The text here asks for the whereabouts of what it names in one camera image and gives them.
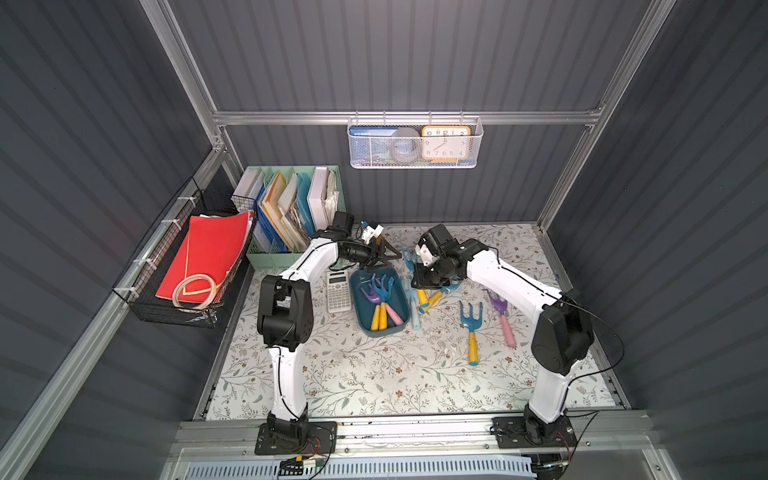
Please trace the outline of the teal rake white handle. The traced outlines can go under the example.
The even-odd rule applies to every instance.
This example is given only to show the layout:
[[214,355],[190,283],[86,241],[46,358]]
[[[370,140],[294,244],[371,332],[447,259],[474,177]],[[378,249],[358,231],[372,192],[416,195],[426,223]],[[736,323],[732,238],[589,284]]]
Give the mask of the teal rake white handle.
[[404,280],[403,287],[409,300],[411,325],[414,331],[420,331],[421,320],[420,320],[419,308],[421,306],[421,303],[420,303],[417,291],[412,286],[413,274],[415,272],[415,265],[414,265],[414,254],[411,250],[406,249],[403,251],[403,261],[406,265],[406,268],[409,271],[408,275],[406,276],[406,279]]

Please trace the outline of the teal rake yellow handle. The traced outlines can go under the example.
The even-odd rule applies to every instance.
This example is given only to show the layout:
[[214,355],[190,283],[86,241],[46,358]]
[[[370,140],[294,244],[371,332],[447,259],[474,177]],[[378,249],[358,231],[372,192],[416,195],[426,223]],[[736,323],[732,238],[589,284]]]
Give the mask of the teal rake yellow handle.
[[381,311],[380,311],[380,330],[386,330],[388,328],[388,311],[387,311],[387,303],[386,300],[389,298],[387,287],[385,286],[385,276],[379,276],[376,275],[372,276],[372,284],[375,287],[375,290],[381,297]]
[[435,307],[444,296],[456,291],[461,286],[461,284],[462,284],[461,281],[452,283],[447,287],[444,287],[441,290],[437,291],[430,297],[424,297],[424,299],[421,302],[421,305],[419,306],[418,311],[421,314],[427,313],[431,308]]
[[461,324],[468,330],[468,361],[471,366],[477,366],[479,364],[479,349],[476,338],[476,331],[482,327],[483,324],[483,304],[478,305],[478,315],[474,315],[474,306],[468,305],[468,313],[464,311],[464,304],[459,302],[460,308],[460,321]]

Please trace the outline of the purple rake yellow handle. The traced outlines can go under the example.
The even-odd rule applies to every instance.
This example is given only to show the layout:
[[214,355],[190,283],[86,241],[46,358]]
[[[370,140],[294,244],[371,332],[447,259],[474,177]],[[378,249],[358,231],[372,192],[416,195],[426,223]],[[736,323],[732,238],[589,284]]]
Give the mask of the purple rake yellow handle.
[[374,313],[371,320],[371,331],[380,330],[380,311],[381,311],[381,297],[375,290],[372,283],[363,284],[360,286],[360,290],[365,298],[374,306]]

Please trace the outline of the teal plastic storage box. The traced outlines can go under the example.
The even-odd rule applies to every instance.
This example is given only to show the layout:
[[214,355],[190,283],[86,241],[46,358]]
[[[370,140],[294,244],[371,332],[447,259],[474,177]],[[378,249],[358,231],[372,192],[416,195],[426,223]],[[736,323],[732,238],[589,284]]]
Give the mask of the teal plastic storage box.
[[399,333],[410,323],[408,299],[394,268],[357,271],[350,286],[358,324],[369,337]]

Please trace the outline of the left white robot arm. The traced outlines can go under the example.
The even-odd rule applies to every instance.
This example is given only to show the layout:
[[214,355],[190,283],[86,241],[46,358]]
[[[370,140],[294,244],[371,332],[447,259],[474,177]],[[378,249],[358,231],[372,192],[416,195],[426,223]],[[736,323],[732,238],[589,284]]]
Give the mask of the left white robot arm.
[[314,327],[312,284],[339,260],[370,269],[401,257],[397,250],[386,253],[390,245],[382,239],[381,224],[363,222],[354,232],[352,222],[352,215],[336,213],[332,224],[316,232],[298,260],[261,281],[257,330],[273,365],[270,419],[296,424],[308,417],[300,359]]

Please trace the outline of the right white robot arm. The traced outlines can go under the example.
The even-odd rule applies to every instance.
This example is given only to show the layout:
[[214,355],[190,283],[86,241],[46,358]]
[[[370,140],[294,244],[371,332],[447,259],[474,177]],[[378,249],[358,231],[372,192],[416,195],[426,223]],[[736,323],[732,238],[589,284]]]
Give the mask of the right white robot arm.
[[539,368],[526,416],[541,426],[559,421],[577,366],[595,339],[591,316],[573,294],[516,269],[499,257],[496,248],[477,239],[458,241],[443,224],[422,234],[414,252],[414,287],[436,290],[454,279],[470,280],[531,320],[530,349]]

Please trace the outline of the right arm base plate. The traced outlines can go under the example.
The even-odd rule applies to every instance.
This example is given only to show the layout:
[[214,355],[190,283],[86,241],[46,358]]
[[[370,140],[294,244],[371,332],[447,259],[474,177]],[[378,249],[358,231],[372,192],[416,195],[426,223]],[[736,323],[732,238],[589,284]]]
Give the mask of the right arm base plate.
[[571,421],[564,415],[552,423],[535,415],[494,417],[490,433],[501,449],[570,448],[577,443]]

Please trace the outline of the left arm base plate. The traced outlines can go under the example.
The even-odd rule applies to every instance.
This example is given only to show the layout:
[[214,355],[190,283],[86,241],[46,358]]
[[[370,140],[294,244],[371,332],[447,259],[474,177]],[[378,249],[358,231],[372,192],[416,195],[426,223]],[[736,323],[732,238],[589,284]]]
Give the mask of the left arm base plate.
[[337,430],[336,422],[270,419],[259,427],[254,454],[328,455],[335,451]]

